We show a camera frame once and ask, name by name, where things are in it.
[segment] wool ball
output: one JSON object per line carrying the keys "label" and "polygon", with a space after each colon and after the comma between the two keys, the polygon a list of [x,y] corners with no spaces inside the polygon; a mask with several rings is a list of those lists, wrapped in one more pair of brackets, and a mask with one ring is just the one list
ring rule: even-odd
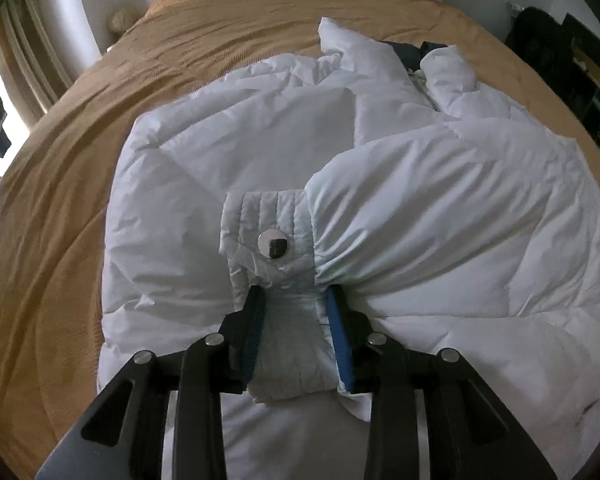
{"label": "wool ball", "polygon": [[107,25],[109,25],[109,30],[111,32],[122,36],[139,19],[140,15],[137,10],[131,6],[125,6],[113,13],[109,18]]}

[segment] mattress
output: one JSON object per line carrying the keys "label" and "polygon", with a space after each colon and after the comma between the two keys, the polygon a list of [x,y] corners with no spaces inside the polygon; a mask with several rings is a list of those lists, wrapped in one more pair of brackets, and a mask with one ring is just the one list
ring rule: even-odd
{"label": "mattress", "polygon": [[256,60],[318,56],[328,15],[376,40],[457,44],[478,78],[600,154],[540,77],[433,0],[161,0],[40,121],[0,182],[0,453],[32,478],[95,394],[105,209],[138,115]]}

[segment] blue gripper pad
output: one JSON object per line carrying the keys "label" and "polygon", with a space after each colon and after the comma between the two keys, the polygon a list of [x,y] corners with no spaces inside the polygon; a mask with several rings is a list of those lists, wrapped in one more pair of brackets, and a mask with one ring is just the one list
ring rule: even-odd
{"label": "blue gripper pad", "polygon": [[253,379],[253,371],[256,367],[258,357],[258,347],[260,346],[260,337],[262,336],[262,327],[264,325],[264,315],[266,311],[264,291],[258,290],[258,294],[250,293],[247,298],[248,309],[250,309],[250,320],[248,323],[248,332],[244,338],[242,346],[242,382],[249,384]]}
{"label": "blue gripper pad", "polygon": [[331,285],[325,299],[340,380],[349,393],[366,391],[362,381],[356,377],[356,370],[360,369],[360,363],[356,361],[360,360],[361,348],[372,332],[371,323],[364,314],[349,308],[341,286]]}
{"label": "blue gripper pad", "polygon": [[326,299],[327,318],[329,318],[329,327],[331,329],[333,349],[336,354],[336,363],[338,364],[338,373],[345,388],[351,393],[356,381],[353,375],[351,346],[349,345],[349,340],[345,333],[342,318],[340,317],[340,312],[338,310],[338,303],[331,287],[327,289]]}

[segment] tan bedspread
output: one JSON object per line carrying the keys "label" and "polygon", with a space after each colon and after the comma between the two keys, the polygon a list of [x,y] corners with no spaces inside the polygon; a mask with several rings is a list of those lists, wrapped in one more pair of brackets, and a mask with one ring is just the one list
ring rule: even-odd
{"label": "tan bedspread", "polygon": [[134,119],[228,70],[316,56],[330,16],[377,40],[456,43],[479,78],[600,154],[528,66],[432,0],[161,0],[64,95],[0,183],[0,453],[32,478],[95,393],[100,273],[116,161]]}

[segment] window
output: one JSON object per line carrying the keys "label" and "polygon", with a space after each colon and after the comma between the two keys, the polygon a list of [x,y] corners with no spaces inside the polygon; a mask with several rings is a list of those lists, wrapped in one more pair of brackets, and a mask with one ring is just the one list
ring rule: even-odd
{"label": "window", "polygon": [[1,78],[0,97],[2,99],[2,104],[4,105],[4,110],[7,112],[7,118],[5,119],[2,127],[11,141],[11,147],[7,150],[6,155],[4,158],[0,158],[0,175],[3,175],[11,164],[11,161],[20,151],[24,141],[27,140],[27,137],[29,137],[29,130],[20,119],[20,116],[13,107],[13,104],[11,104]]}

